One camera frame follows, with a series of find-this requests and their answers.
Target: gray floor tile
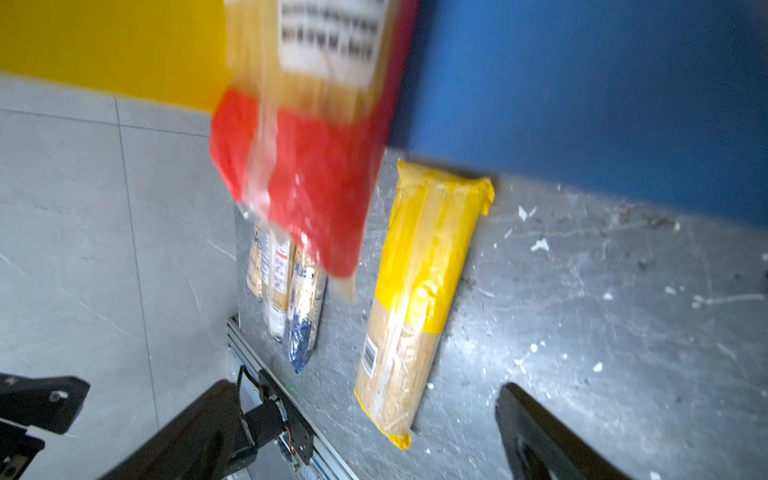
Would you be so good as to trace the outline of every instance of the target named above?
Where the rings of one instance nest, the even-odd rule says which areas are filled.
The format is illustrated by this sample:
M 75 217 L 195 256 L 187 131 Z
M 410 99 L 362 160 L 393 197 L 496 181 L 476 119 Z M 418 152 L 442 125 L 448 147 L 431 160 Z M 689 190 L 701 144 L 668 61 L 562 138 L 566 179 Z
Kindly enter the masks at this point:
M 121 125 L 176 131 L 183 134 L 208 135 L 210 133 L 210 115 L 202 111 L 118 98 L 118 112 Z
M 118 128 L 0 111 L 0 231 L 0 369 L 91 384 L 25 478 L 94 478 L 157 428 Z
M 122 127 L 160 424 L 227 374 L 234 207 L 208 139 Z
M 114 97 L 0 73 L 0 109 L 116 124 Z

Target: cable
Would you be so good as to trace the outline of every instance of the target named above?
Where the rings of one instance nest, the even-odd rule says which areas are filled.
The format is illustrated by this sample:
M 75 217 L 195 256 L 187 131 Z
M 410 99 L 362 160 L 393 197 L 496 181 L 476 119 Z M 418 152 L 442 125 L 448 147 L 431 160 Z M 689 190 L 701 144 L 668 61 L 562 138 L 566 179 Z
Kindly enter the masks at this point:
M 293 474 L 299 473 L 301 470 L 301 458 L 299 457 L 299 454 L 296 452 L 296 449 L 293 447 L 293 437 L 290 434 L 290 429 L 288 428 L 288 425 L 286 425 L 286 432 L 288 432 L 288 451 L 290 452 L 291 456 L 294 460 L 296 460 L 296 467 L 293 470 Z
M 240 384 L 243 382 L 244 373 L 245 376 L 248 377 L 248 379 L 251 381 L 251 383 L 253 383 L 253 386 L 258 388 L 259 382 L 253 377 L 253 375 L 250 374 L 245 365 L 241 365 L 240 371 L 237 373 L 237 391 L 240 391 Z

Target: red plastic bag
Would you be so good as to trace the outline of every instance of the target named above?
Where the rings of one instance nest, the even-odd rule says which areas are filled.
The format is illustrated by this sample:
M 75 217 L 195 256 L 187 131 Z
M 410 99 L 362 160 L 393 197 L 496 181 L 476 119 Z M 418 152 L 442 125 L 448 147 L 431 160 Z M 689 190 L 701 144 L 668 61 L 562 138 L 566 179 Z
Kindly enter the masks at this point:
M 230 8 L 229 5 L 234 2 L 227 4 L 231 10 L 227 13 L 227 24 L 236 25 L 233 30 L 236 30 L 234 35 L 240 43 L 240 50 L 231 55 L 234 60 L 230 59 L 235 62 L 232 65 L 233 87 L 223 96 L 214 114 L 210 135 L 211 157 L 243 212 L 253 212 L 285 230 L 332 279 L 351 280 L 359 262 L 363 230 L 396 106 L 418 1 L 236 2 L 239 2 L 239 10 Z M 371 18 L 375 16 L 376 8 L 389 17 L 379 18 L 375 28 Z M 331 18 L 327 22 L 323 20 L 326 14 Z M 341 15 L 341 19 L 334 22 L 334 15 Z M 346 30 L 345 18 L 351 18 L 351 26 Z M 252 33 L 248 22 L 257 22 L 256 27 L 261 27 L 263 32 Z M 265 66 L 269 61 L 283 60 L 280 56 L 284 44 L 280 42 L 291 35 L 294 35 L 292 41 L 295 41 L 297 31 L 300 30 L 304 38 L 314 28 L 316 43 L 317 32 L 322 30 L 327 34 L 327 42 L 336 27 L 342 43 L 346 38 L 345 32 L 348 33 L 349 43 L 345 45 L 350 48 L 366 45 L 364 41 L 358 41 L 358 37 L 364 40 L 368 35 L 365 38 L 371 38 L 372 49 L 366 51 L 373 51 L 379 56 L 377 68 L 383 70 L 376 77 L 376 70 L 373 69 L 370 87 L 360 84 L 350 87 L 336 81 L 338 78 L 322 78 L 327 76 L 327 72 L 320 72 L 321 79 L 318 80 L 311 75 L 317 70 L 308 68 L 296 73 L 293 64 L 291 68 L 286 68 L 284 63 L 280 63 L 272 70 Z M 271 35 L 278 32 L 282 37 L 278 38 L 278 46 L 275 47 Z M 255 35 L 256 40 L 249 40 L 248 35 Z M 299 44 L 296 48 L 300 53 L 317 49 L 315 44 L 310 47 Z M 295 53 L 288 47 L 286 49 L 290 54 Z M 314 55 L 316 52 L 311 50 L 310 53 Z M 321 53 L 328 56 L 330 64 L 343 64 L 352 71 L 352 78 L 359 80 L 361 70 L 367 68 L 368 74 L 372 70 L 370 61 L 366 67 L 364 61 L 358 62 L 358 65 L 340 57 L 338 52 L 335 52 L 336 56 L 325 51 Z M 289 58 L 294 64 L 295 57 Z M 274 68 L 284 69 L 279 73 L 282 77 L 275 79 Z M 290 82 L 296 85 L 298 99 L 280 87 L 290 85 Z M 354 98 L 361 100 L 347 115 L 350 109 L 345 110 L 332 103 L 340 98 L 349 99 L 349 92 L 354 92 L 355 88 L 360 88 L 362 93 Z M 371 98 L 371 91 L 376 100 L 370 102 L 368 109 L 365 102 Z M 323 107 L 320 114 L 317 113 L 318 104 Z

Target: spaghetti package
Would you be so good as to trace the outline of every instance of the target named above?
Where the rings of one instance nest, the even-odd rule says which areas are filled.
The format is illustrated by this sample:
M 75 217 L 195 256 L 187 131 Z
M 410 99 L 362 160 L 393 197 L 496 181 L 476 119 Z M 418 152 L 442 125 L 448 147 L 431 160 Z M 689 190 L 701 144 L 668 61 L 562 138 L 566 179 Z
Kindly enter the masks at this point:
M 300 248 L 293 260 L 288 319 L 283 344 L 296 373 L 312 355 L 326 292 L 326 273 Z
M 262 285 L 264 318 L 272 338 L 282 342 L 288 316 L 296 244 L 278 229 L 270 228 L 268 231 L 269 240 L 265 248 L 269 263 Z
M 379 430 L 407 449 L 472 232 L 494 191 L 488 178 L 403 161 L 398 172 L 355 396 Z
M 250 243 L 250 253 L 248 257 L 248 274 L 246 275 L 246 284 L 248 290 L 256 297 L 256 300 L 261 301 L 263 299 L 263 270 L 264 265 L 261 263 L 263 256 L 262 242 L 263 242 L 262 229 L 260 225 L 253 227 L 253 239 Z
M 351 287 L 418 0 L 227 0 L 210 153 L 243 212 Z

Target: barcode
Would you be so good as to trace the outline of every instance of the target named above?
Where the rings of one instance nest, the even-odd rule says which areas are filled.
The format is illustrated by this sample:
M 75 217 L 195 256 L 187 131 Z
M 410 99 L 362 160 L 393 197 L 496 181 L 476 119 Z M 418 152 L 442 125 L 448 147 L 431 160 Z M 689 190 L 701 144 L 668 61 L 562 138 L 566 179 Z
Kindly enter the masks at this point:
M 362 348 L 362 367 L 366 369 L 369 377 L 373 377 L 373 366 L 376 364 L 376 355 L 379 349 L 373 345 L 371 337 L 366 335 L 366 344 Z

